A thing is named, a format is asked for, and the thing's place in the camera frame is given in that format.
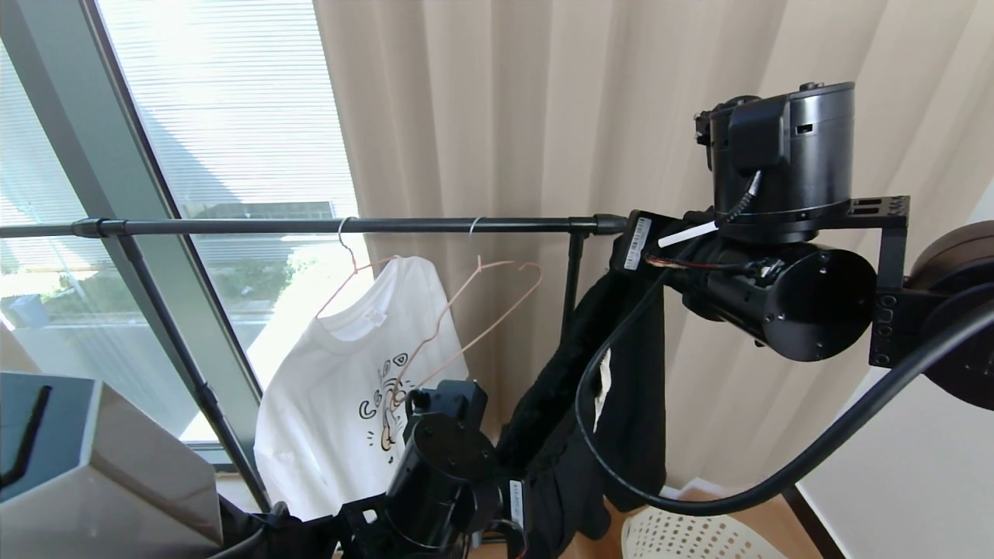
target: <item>window frame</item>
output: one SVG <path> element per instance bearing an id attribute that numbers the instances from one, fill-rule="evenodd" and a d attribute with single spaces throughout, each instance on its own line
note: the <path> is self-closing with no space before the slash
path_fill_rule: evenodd
<path id="1" fill-rule="evenodd" d="M 177 219 L 95 0 L 4 0 L 0 38 L 86 213 L 109 219 Z M 258 479 L 252 446 L 261 388 L 188 236 L 134 238 L 197 368 L 213 389 Z M 103 243 L 170 361 L 199 396 L 177 348 L 116 239 Z M 190 447 L 220 469 L 221 445 Z"/>

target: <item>black garment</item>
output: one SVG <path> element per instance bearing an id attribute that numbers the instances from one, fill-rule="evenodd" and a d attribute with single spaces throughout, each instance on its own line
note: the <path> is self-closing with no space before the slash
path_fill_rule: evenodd
<path id="1" fill-rule="evenodd" d="M 645 279 L 614 271 L 597 281 L 498 442 L 502 463 L 528 474 L 533 503 L 529 559 L 558 557 L 577 531 L 603 537 L 610 525 L 605 494 L 619 510 L 644 504 L 614 481 L 605 482 L 577 431 L 573 402 L 583 368 L 648 287 Z M 665 480 L 662 293 L 655 299 L 611 348 L 611 388 L 594 433 L 608 463 L 652 492 Z M 585 401 L 582 413 L 592 425 L 592 398 Z M 541 439 L 537 434 L 549 435 Z"/>

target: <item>white t-shirt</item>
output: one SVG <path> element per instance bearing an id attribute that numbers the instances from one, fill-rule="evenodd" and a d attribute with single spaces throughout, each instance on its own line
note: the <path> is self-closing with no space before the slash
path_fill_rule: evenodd
<path id="1" fill-rule="evenodd" d="M 460 348 L 446 312 L 404 378 L 398 374 L 434 332 L 447 298 L 422 258 L 390 261 L 351 307 L 315 318 L 262 395 L 255 462 L 273 502 L 301 520 L 387 490 L 404 452 L 405 395 Z M 460 355 L 423 387 L 467 377 Z"/>

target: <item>clothing rack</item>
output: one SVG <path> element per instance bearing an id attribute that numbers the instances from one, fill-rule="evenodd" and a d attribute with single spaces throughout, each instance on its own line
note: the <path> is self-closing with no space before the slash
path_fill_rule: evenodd
<path id="1" fill-rule="evenodd" d="M 87 218 L 63 225 L 15 225 L 0 227 L 0 239 L 31 237 L 83 237 L 116 239 L 151 303 L 156 319 L 162 324 L 171 349 L 178 356 L 177 370 L 191 386 L 191 393 L 218 440 L 228 452 L 235 469 L 262 511 L 269 502 L 257 471 L 252 467 L 234 430 L 228 424 L 214 392 L 193 359 L 159 292 L 152 273 L 142 257 L 135 235 L 218 235 L 251 233 L 566 233 L 570 235 L 566 289 L 563 300 L 562 329 L 565 331 L 577 303 L 580 260 L 583 242 L 590 235 L 617 235 L 624 231 L 626 218 L 598 214 L 571 218 L 399 218 L 344 220 L 267 220 L 267 219 L 174 219 L 118 220 Z M 227 316 L 222 313 L 222 320 Z"/>

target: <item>curtain fold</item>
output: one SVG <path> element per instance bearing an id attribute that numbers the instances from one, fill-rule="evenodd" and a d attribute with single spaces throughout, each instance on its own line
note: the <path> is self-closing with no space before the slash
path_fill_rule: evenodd
<path id="1" fill-rule="evenodd" d="M 739 94 L 855 81 L 854 195 L 912 195 L 908 266 L 994 177 L 994 3 L 985 0 L 315 0 L 364 217 L 681 215 L 711 201 L 694 113 Z M 610 239 L 586 244 L 581 289 Z M 819 242 L 875 263 L 877 232 Z M 535 261 L 527 305 L 470 350 L 506 420 L 559 338 L 562 235 L 370 236 L 373 258 L 433 260 L 451 292 L 485 261 Z M 453 308 L 463 341 L 533 280 L 501 270 Z M 835 417 L 866 375 L 867 338 L 785 361 L 666 302 L 670 484 L 750 484 Z"/>

